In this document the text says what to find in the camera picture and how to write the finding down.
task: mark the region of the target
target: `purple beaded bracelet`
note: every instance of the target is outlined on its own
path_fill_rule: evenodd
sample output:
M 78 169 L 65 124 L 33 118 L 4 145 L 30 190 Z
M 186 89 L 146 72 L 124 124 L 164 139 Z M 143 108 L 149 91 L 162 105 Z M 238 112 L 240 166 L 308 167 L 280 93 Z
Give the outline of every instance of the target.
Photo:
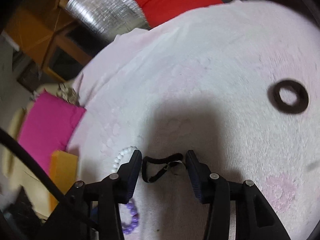
M 133 199 L 130 199 L 126 206 L 130 210 L 132 218 L 130 225 L 122 224 L 122 232 L 126 235 L 129 235 L 139 225 L 139 214 L 137 212 L 136 206 L 134 205 Z

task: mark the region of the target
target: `dark brown ring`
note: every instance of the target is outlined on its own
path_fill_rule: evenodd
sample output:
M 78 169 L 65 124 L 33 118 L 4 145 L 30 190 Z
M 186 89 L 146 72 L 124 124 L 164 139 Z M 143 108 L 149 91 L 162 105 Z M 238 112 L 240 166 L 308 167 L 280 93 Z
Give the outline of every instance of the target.
M 288 105 L 282 101 L 280 97 L 280 89 L 284 87 L 291 87 L 295 91 L 298 97 L 297 103 L 294 105 Z M 294 80 L 282 80 L 275 84 L 273 87 L 273 97 L 278 110 L 287 114 L 300 114 L 307 109 L 309 104 L 309 96 L 306 89 Z

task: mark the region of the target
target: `screw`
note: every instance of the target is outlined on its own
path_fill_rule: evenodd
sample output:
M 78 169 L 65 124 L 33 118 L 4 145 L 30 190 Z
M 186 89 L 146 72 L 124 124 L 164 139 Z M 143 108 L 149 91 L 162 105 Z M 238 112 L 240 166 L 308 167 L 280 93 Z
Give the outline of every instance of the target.
M 219 175 L 217 173 L 211 173 L 210 178 L 211 179 L 219 179 Z
M 78 180 L 75 182 L 75 187 L 82 187 L 84 182 L 82 180 Z
M 110 178 L 110 179 L 118 179 L 118 178 L 119 178 L 119 175 L 118 175 L 118 173 L 111 173 L 111 174 L 109 175 L 109 178 Z
M 251 179 L 247 179 L 245 181 L 245 183 L 249 186 L 249 187 L 252 187 L 254 185 L 254 182 L 251 180 Z

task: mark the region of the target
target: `magenta pillow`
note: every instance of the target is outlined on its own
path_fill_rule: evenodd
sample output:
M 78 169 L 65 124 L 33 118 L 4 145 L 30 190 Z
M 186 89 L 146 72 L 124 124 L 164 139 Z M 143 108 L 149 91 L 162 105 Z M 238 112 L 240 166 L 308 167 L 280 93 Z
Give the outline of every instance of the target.
M 66 150 L 85 111 L 44 91 L 27 115 L 18 142 L 49 174 L 52 153 Z

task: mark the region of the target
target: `silver foil mat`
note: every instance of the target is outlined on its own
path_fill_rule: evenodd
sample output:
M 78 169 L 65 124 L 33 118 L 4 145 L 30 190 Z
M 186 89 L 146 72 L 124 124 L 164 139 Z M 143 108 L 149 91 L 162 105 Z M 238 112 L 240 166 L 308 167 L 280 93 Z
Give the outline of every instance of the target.
M 66 10 L 109 42 L 134 28 L 149 28 L 135 0 L 69 0 Z

